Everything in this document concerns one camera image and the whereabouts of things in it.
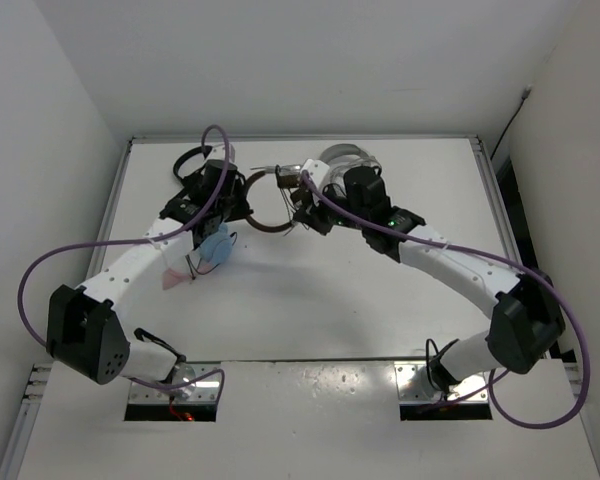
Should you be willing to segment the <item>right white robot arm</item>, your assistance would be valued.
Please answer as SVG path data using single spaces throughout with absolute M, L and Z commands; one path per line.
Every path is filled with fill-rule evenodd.
M 350 168 L 341 183 L 331 177 L 326 163 L 304 163 L 292 196 L 296 221 L 322 235 L 334 227 L 360 231 L 372 250 L 446 285 L 490 321 L 488 330 L 453 340 L 426 361 L 414 378 L 425 395 L 446 396 L 465 378 L 492 369 L 526 374 L 564 332 L 545 274 L 501 266 L 452 245 L 422 217 L 392 205 L 378 168 Z

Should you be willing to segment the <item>brown silver headphones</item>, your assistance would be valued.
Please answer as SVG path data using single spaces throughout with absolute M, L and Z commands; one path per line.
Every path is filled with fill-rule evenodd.
M 291 189 L 295 166 L 257 166 L 247 174 L 247 199 L 253 213 L 247 223 L 256 231 L 270 235 L 289 235 L 299 224 L 292 219 Z

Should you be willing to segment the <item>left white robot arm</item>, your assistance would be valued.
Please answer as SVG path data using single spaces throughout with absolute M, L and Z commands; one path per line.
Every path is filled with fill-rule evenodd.
M 152 286 L 170 289 L 226 262 L 236 241 L 227 225 L 251 212 L 237 166 L 206 161 L 165 205 L 142 243 L 78 287 L 53 292 L 47 352 L 99 385 L 118 376 L 170 382 L 185 355 L 132 326 L 131 306 Z

